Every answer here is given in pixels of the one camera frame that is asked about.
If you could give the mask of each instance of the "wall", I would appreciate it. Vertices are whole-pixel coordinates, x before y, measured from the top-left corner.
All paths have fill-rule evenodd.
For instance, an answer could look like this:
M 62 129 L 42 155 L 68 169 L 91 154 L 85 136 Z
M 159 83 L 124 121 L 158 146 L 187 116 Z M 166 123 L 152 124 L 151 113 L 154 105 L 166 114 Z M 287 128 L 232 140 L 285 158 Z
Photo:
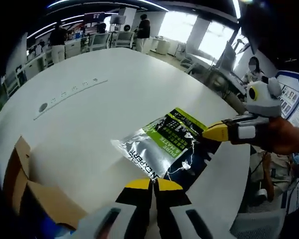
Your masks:
M 296 73 L 299 75 L 299 73 L 297 73 L 297 72 L 292 72 L 292 71 L 284 71 L 284 72 Z M 284 75 L 279 75 L 277 77 L 277 79 L 280 83 L 299 91 L 299 80 L 298 79 L 289 77 L 289 76 L 284 76 Z
M 245 52 L 243 52 L 242 58 L 240 59 L 237 67 L 234 69 L 234 72 L 238 77 L 242 78 L 248 72 L 248 63 L 252 56 L 254 56 L 254 54 L 251 51 L 250 47 Z M 255 56 L 259 60 L 260 69 L 267 77 L 274 77 L 277 74 L 277 68 L 262 52 L 257 51 Z
M 11 53 L 5 68 L 6 75 L 9 75 L 15 71 L 18 66 L 26 63 L 26 37 L 27 33 L 21 37 Z
M 197 18 L 193 26 L 193 29 L 189 35 L 189 38 L 187 40 L 188 52 L 193 52 L 199 48 L 200 43 L 203 40 L 203 37 L 207 31 L 209 24 L 210 21 L 207 21 L 202 18 Z
M 132 31 L 134 31 L 140 24 L 140 16 L 142 14 L 147 14 L 148 19 L 150 20 L 150 36 L 158 36 L 160 26 L 163 23 L 165 12 L 164 11 L 147 11 L 147 12 L 137 12 L 135 13 Z
M 121 31 L 124 31 L 125 25 L 133 25 L 134 18 L 135 18 L 136 9 L 126 7 L 124 9 L 120 9 L 119 15 L 126 16 L 125 23 L 121 26 Z

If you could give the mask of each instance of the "office room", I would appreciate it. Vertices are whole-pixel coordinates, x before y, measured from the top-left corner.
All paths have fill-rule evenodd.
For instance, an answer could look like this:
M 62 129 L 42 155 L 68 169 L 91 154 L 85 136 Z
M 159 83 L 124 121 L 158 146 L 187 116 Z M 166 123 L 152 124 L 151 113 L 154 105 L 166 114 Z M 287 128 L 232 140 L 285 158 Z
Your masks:
M 0 12 L 0 237 L 299 238 L 299 3 Z

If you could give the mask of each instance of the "window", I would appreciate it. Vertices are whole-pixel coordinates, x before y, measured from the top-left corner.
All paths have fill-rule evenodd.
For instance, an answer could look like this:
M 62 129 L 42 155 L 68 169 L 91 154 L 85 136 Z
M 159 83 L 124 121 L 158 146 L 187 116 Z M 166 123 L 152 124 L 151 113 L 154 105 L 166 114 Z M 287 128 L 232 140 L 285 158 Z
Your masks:
M 233 33 L 233 29 L 213 21 L 209 24 L 198 49 L 219 60 Z
M 243 47 L 249 42 L 248 39 L 247 39 L 247 37 L 245 37 L 245 36 L 243 36 L 241 34 L 241 28 L 239 29 L 238 34 L 237 34 L 237 36 L 236 36 L 236 38 L 234 40 L 233 48 L 235 48 L 238 39 L 242 40 L 243 43 L 239 43 L 237 49 L 235 50 L 235 52 L 236 52 L 236 60 L 235 60 L 235 64 L 234 64 L 234 69 L 238 66 L 238 63 L 239 63 L 240 59 L 242 58 L 242 56 L 244 54 L 243 52 L 238 54 L 238 52 L 241 49 L 243 49 Z
M 178 11 L 166 13 L 159 35 L 171 40 L 186 43 L 196 22 L 197 16 Z
M 110 20 L 111 20 L 111 17 L 110 17 L 110 16 L 107 16 L 107 17 L 104 19 L 104 23 L 106 24 L 106 28 L 105 28 L 105 30 L 106 30 L 107 32 L 110 31 Z

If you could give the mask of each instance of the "cable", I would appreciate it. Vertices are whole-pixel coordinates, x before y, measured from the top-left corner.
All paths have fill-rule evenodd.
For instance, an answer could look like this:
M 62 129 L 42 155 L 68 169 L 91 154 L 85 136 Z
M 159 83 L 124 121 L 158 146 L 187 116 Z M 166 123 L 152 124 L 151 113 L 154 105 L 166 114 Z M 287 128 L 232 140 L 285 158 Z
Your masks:
M 268 152 L 266 152 L 264 155 L 263 155 L 263 158 L 261 159 L 260 163 L 257 165 L 257 167 L 254 169 L 254 171 L 250 174 L 250 176 L 257 170 L 257 168 L 260 166 L 260 164 L 264 161 L 266 155 L 267 155 Z

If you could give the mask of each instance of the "white desk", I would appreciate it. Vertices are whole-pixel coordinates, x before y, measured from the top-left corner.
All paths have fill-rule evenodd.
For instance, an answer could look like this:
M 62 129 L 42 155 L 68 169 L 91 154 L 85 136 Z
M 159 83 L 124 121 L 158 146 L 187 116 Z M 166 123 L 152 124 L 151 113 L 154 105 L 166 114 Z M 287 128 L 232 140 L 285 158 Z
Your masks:
M 65 42 L 66 59 L 81 54 L 81 39 L 73 39 Z
M 25 65 L 18 69 L 18 71 L 15 73 L 15 76 L 17 77 L 18 74 L 24 72 L 28 81 L 32 79 L 35 75 L 39 74 L 41 71 L 44 71 L 46 68 L 46 52 L 43 52 L 40 55 L 29 60 Z
M 108 82 L 69 97 L 33 120 L 43 102 L 94 78 Z M 112 48 L 66 59 L 26 82 L 0 112 L 0 183 L 13 146 L 23 135 L 32 149 L 31 177 L 58 185 L 90 213 L 114 201 L 127 182 L 146 177 L 110 140 L 175 107 L 206 125 L 236 115 L 191 76 L 136 51 Z M 188 191 L 192 202 L 215 210 L 228 227 L 243 198 L 249 148 L 222 144 Z
M 197 65 L 201 65 L 206 69 L 209 69 L 211 66 L 216 65 L 216 62 L 213 62 L 211 60 L 208 60 L 204 57 L 201 56 L 197 56 L 194 54 L 188 54 L 190 56 L 190 58 L 194 61 L 194 64 L 191 65 L 191 67 L 189 67 L 185 72 L 188 74 L 192 69 L 194 69 Z M 218 71 L 220 71 L 223 75 L 226 76 L 226 78 L 244 95 L 246 94 L 246 90 L 245 88 L 240 85 L 240 83 L 238 82 L 238 79 L 231 75 L 230 72 L 228 71 L 224 71 L 219 69 Z
M 170 46 L 170 42 L 164 39 L 153 38 L 151 44 L 151 51 L 161 55 L 166 55 Z
M 227 80 L 229 80 L 243 95 L 246 94 L 246 89 L 239 83 L 239 80 L 234 75 L 230 74 L 228 71 L 224 71 L 222 69 L 218 69 L 224 76 L 226 76 Z
M 188 56 L 193 60 L 194 64 L 192 64 L 191 67 L 189 67 L 186 70 L 186 73 L 189 73 L 197 65 L 201 65 L 201 66 L 205 67 L 206 69 L 209 69 L 211 66 L 216 65 L 216 62 L 213 62 L 213 61 L 206 59 L 204 57 L 201 57 L 201 56 L 197 56 L 197 55 L 189 54 L 189 53 L 188 53 Z

